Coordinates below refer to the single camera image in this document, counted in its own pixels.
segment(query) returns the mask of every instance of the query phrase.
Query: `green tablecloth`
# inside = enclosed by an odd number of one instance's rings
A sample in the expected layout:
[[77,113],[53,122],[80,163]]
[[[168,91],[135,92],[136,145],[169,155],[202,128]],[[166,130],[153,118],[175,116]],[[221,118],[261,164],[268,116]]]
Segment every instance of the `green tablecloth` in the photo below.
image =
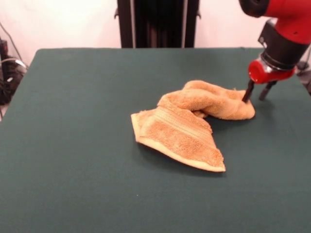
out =
[[135,142],[130,114],[193,79],[246,88],[257,49],[40,50],[0,124],[1,233],[309,233],[311,99],[297,78],[251,121],[208,119],[227,172]]

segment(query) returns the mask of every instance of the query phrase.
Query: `black cable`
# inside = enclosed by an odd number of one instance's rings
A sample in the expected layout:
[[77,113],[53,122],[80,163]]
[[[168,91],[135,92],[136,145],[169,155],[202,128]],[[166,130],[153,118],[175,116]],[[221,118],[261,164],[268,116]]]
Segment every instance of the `black cable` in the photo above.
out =
[[19,59],[22,61],[23,59],[21,58],[21,56],[20,56],[20,54],[19,54],[19,51],[18,51],[18,49],[16,48],[15,43],[14,43],[14,41],[13,41],[11,35],[6,31],[6,29],[4,28],[4,26],[2,25],[1,22],[0,22],[0,27],[1,27],[2,30],[5,32],[5,34],[7,34],[7,36],[10,38],[10,40],[11,40],[11,42],[12,42],[12,45],[13,45],[13,47],[15,48],[16,53],[18,54]]

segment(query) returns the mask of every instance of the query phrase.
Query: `crumpled towel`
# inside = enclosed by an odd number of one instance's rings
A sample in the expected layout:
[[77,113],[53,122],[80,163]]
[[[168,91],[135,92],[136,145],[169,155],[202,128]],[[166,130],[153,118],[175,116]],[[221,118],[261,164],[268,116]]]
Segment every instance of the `crumpled towel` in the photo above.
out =
[[190,81],[182,90],[162,96],[157,108],[131,115],[135,139],[186,165],[224,172],[224,158],[203,118],[251,119],[255,109],[250,101],[242,101],[244,94],[245,90]]

